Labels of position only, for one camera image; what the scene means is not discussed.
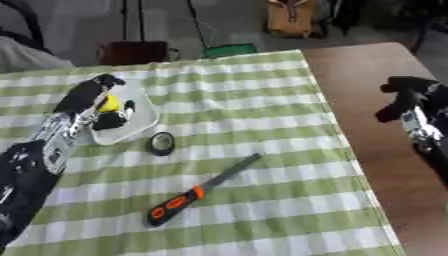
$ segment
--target floor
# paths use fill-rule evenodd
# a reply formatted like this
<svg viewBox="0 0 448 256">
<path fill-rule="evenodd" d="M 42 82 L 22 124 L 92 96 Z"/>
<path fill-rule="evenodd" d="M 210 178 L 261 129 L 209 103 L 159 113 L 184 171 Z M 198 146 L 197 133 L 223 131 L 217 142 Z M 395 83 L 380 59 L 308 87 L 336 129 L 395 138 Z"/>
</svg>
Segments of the floor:
<svg viewBox="0 0 448 256">
<path fill-rule="evenodd" d="M 75 65 L 97 63 L 102 44 L 121 40 L 121 0 L 28 0 L 41 18 L 47 47 Z M 129 40 L 138 40 L 136 1 L 130 2 Z M 194 23 L 184 1 L 144 1 L 147 40 L 166 40 L 179 48 L 184 59 L 201 56 L 201 46 Z M 259 51 L 305 49 L 341 45 L 398 41 L 410 45 L 415 33 L 378 31 L 369 25 L 353 29 L 342 36 L 336 28 L 326 39 L 275 39 L 263 33 L 262 0 L 193 0 L 208 45 L 254 43 Z M 0 24 L 5 29 L 26 33 L 21 18 L 0 6 Z M 448 36 L 430 33 L 418 58 L 442 82 L 448 83 Z"/>
</svg>

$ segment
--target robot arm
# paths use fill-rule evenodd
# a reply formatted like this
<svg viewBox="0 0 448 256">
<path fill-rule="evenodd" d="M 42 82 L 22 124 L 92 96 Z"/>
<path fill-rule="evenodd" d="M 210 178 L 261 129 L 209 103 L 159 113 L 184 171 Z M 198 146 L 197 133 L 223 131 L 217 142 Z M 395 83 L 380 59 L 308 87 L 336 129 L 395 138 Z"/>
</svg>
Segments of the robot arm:
<svg viewBox="0 0 448 256">
<path fill-rule="evenodd" d="M 74 151 L 79 132 L 97 121 L 108 91 L 125 82 L 105 74 L 80 83 L 29 142 L 0 155 L 0 253 L 29 225 Z"/>
<path fill-rule="evenodd" d="M 400 120 L 415 151 L 448 188 L 448 87 L 423 78 L 391 77 L 381 90 L 397 94 L 377 119 Z"/>
</svg>

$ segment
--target table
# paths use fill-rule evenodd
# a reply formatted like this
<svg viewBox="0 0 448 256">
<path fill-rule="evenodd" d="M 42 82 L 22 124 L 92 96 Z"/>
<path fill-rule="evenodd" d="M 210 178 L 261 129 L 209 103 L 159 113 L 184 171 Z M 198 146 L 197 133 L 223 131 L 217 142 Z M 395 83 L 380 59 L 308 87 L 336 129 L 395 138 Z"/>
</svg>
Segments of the table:
<svg viewBox="0 0 448 256">
<path fill-rule="evenodd" d="M 381 124 L 374 117 L 392 100 L 379 90 L 389 76 L 432 75 L 398 43 L 304 54 L 405 251 L 446 255 L 446 190 L 411 150 L 401 124 Z"/>
<path fill-rule="evenodd" d="M 111 147 L 84 137 L 5 256 L 404 255 L 298 50 L 0 75 L 0 148 L 100 73 L 143 85 L 158 125 Z M 145 150 L 162 131 L 176 138 L 168 157 Z M 263 159 L 205 200 L 142 225 L 145 209 L 254 152 Z"/>
</svg>

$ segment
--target yellow object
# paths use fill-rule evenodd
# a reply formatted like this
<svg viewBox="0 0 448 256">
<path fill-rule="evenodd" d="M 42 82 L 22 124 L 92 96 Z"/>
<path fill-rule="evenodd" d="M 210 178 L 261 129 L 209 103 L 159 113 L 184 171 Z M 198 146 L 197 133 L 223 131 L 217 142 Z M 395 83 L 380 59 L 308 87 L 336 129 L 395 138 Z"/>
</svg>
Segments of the yellow object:
<svg viewBox="0 0 448 256">
<path fill-rule="evenodd" d="M 120 101 L 117 97 L 108 94 L 106 102 L 98 109 L 99 112 L 117 111 L 120 109 Z"/>
</svg>

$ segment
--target orange and black handle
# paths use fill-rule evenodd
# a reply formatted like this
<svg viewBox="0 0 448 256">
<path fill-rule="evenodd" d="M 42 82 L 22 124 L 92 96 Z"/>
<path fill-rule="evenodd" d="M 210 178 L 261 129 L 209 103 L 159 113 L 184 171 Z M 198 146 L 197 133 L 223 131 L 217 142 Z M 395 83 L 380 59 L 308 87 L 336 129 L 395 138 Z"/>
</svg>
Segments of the orange and black handle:
<svg viewBox="0 0 448 256">
<path fill-rule="evenodd" d="M 183 194 L 179 194 L 155 207 L 147 213 L 147 221 L 151 226 L 158 227 L 170 220 L 185 207 L 204 197 L 204 189 L 194 186 Z"/>
</svg>

